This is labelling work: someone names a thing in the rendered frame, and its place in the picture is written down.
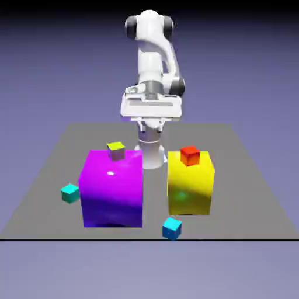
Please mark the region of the large yellow box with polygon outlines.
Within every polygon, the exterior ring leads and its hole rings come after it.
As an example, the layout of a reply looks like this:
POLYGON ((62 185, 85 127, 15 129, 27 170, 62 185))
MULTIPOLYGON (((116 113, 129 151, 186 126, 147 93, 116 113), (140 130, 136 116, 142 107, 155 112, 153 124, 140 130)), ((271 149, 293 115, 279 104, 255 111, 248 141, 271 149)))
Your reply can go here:
POLYGON ((208 151, 199 163, 187 166, 179 151, 168 152, 167 198, 170 215, 209 215, 215 168, 208 151))

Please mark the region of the small red cube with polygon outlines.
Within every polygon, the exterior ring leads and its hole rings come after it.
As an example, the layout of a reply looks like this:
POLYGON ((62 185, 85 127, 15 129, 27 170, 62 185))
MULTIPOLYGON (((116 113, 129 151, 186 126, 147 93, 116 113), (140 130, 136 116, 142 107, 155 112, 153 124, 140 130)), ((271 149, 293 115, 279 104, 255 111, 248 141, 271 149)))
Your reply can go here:
POLYGON ((200 162, 200 150, 195 146, 183 147, 180 149, 180 161, 185 166, 197 165, 200 162))

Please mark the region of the small teal cube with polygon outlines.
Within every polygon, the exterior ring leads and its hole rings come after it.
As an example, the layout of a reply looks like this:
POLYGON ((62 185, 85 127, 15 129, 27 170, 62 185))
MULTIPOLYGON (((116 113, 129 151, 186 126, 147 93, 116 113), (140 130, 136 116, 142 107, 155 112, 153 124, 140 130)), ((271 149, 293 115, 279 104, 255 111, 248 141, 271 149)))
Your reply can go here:
POLYGON ((61 189, 61 198, 64 202, 69 204, 79 199, 79 187, 71 183, 61 189))

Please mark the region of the large magenta box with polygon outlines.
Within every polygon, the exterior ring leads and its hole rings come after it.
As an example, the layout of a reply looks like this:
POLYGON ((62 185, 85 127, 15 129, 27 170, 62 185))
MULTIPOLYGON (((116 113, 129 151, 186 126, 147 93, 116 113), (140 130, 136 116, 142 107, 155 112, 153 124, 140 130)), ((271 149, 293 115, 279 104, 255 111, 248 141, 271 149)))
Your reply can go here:
POLYGON ((142 227, 142 151, 112 161, 106 150, 90 150, 78 184, 84 227, 142 227))

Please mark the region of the small yellow-green cube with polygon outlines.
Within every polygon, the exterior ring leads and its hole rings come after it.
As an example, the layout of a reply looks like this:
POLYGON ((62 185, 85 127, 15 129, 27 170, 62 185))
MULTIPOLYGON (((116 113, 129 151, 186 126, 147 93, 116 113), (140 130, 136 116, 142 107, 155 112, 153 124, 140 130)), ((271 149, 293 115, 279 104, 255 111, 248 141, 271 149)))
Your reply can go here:
POLYGON ((125 158, 126 147, 121 141, 107 144, 108 156, 112 161, 119 161, 125 158))

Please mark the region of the small cyan cube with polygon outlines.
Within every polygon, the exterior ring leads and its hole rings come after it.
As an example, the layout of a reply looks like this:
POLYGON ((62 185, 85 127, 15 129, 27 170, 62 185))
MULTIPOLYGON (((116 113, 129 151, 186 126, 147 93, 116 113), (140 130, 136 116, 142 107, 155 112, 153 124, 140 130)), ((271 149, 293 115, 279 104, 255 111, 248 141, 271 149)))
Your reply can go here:
POLYGON ((182 222, 169 217, 162 225, 162 236, 171 241, 177 240, 182 231, 182 222))

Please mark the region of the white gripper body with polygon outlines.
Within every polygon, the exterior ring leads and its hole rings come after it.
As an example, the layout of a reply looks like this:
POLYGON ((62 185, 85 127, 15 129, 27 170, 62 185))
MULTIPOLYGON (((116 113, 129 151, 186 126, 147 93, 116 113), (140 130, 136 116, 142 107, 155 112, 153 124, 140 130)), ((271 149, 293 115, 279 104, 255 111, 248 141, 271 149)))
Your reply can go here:
POLYGON ((147 99, 144 93, 124 94, 120 114, 131 118, 179 119, 182 116, 182 99, 178 96, 157 95, 147 99))

